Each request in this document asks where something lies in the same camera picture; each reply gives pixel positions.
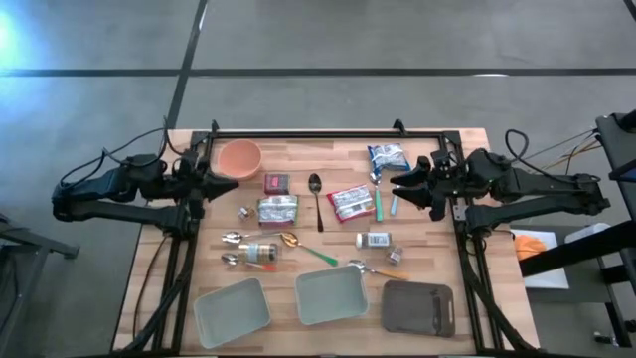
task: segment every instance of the wooden table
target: wooden table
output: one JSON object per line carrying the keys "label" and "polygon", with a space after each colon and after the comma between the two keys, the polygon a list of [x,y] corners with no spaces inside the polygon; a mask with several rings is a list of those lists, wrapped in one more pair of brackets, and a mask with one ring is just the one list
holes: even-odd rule
{"label": "wooden table", "polygon": [[[484,129],[459,130],[463,139],[464,155],[476,148],[488,147]],[[171,133],[173,142],[179,148],[188,145],[190,135],[190,130],[175,130]],[[385,216],[381,223],[376,223],[375,216],[369,216],[339,224],[324,195],[359,184],[368,184],[372,189],[369,183],[370,161],[366,146],[395,142],[394,140],[259,139],[256,142],[262,150],[262,170],[255,178],[241,183],[238,189],[206,206],[206,218],[199,233],[194,263],[182,354],[380,355],[475,352],[455,236],[449,216],[443,221],[431,222],[426,211],[418,211],[404,200],[398,204],[397,215],[391,216],[389,210],[392,185],[388,180],[389,175],[386,175],[388,172],[383,173],[385,180],[380,185]],[[216,169],[216,155],[225,143],[227,142],[221,140],[215,142],[213,170]],[[418,155],[429,155],[431,151],[439,149],[438,143],[432,139],[405,139],[400,143],[410,163],[415,163]],[[175,158],[175,154],[166,153],[164,160],[170,164]],[[254,205],[256,199],[264,196],[262,181],[265,172],[290,174],[291,193],[300,197],[298,223],[290,231],[307,246],[337,258],[341,265],[349,259],[363,259],[371,266],[388,268],[389,264],[384,261],[382,253],[359,251],[355,248],[354,241],[356,233],[359,232],[392,233],[394,241],[404,247],[403,260],[398,268],[407,271],[411,280],[443,283],[452,288],[456,335],[453,338],[439,338],[386,332],[381,327],[380,317],[382,287],[387,279],[368,273],[364,277],[370,303],[367,314],[358,318],[304,326],[300,323],[296,310],[294,280],[301,273],[328,269],[329,266],[301,249],[284,247],[277,273],[262,272],[257,268],[245,266],[227,269],[221,261],[221,254],[231,249],[221,242],[221,235],[228,231],[243,234],[260,232],[257,219],[242,223],[237,212],[240,206]],[[317,232],[316,205],[307,187],[307,179],[313,172],[318,173],[323,182],[319,201],[325,225],[324,233]],[[154,227],[144,227],[141,232],[114,340],[115,349],[125,346],[131,340],[134,306],[150,259],[161,239],[160,231]],[[168,247],[169,245],[164,245],[149,279],[142,299],[138,327],[143,326],[159,301]],[[486,257],[497,303],[522,336],[538,347],[533,317],[510,236],[505,233],[494,233],[488,239]],[[205,350],[199,343],[196,330],[192,310],[194,300],[202,294],[248,277],[257,277],[262,282],[271,310],[271,323],[260,331],[218,349]],[[175,306],[176,304],[173,304],[172,315],[168,317],[165,344],[169,344],[172,337]],[[488,320],[481,304],[480,315],[484,335],[489,338]]]}

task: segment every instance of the orange bowl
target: orange bowl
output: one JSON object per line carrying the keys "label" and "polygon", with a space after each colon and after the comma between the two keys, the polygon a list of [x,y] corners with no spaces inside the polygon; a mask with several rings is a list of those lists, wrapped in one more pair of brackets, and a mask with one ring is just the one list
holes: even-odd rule
{"label": "orange bowl", "polygon": [[261,159],[256,143],[247,139],[233,140],[219,153],[219,171],[237,180],[246,180],[256,175]]}

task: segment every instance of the small box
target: small box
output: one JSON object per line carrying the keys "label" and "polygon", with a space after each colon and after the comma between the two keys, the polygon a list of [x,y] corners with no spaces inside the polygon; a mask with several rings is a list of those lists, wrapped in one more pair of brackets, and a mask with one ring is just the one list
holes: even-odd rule
{"label": "small box", "polygon": [[265,174],[265,184],[263,190],[267,195],[288,195],[289,175]]}

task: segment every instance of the floor stripe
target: floor stripe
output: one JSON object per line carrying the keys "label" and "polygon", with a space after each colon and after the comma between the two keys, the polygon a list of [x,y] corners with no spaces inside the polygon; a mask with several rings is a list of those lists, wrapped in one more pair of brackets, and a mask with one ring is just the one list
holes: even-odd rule
{"label": "floor stripe", "polygon": [[196,69],[201,78],[311,77],[557,77],[636,76],[636,68],[615,69]]}
{"label": "floor stripe", "polygon": [[29,77],[60,77],[60,78],[91,78],[91,77],[176,77],[180,70],[172,69],[104,69],[104,70],[26,70],[0,69],[0,78],[29,78]]}
{"label": "floor stripe", "polygon": [[192,67],[192,63],[195,59],[195,51],[197,50],[197,43],[199,42],[199,35],[201,35],[201,29],[203,27],[207,7],[208,0],[199,0],[195,20],[192,24],[192,31],[190,32],[190,40],[188,40],[188,47],[186,48],[186,55],[183,58],[181,72],[179,74],[179,79],[177,80],[177,87],[175,88],[175,93],[172,96],[172,102],[170,103],[170,110],[168,111],[167,125],[170,129],[174,129],[177,126],[179,110],[181,110],[183,95],[186,92],[186,84],[188,83],[188,77],[190,76],[190,68]]}

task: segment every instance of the white bottle cap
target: white bottle cap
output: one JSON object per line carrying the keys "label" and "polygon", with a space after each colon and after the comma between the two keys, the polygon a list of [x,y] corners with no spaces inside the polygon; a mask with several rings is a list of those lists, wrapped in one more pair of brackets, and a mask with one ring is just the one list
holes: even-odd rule
{"label": "white bottle cap", "polygon": [[356,248],[361,249],[362,248],[362,234],[358,233],[358,235],[356,235]]}

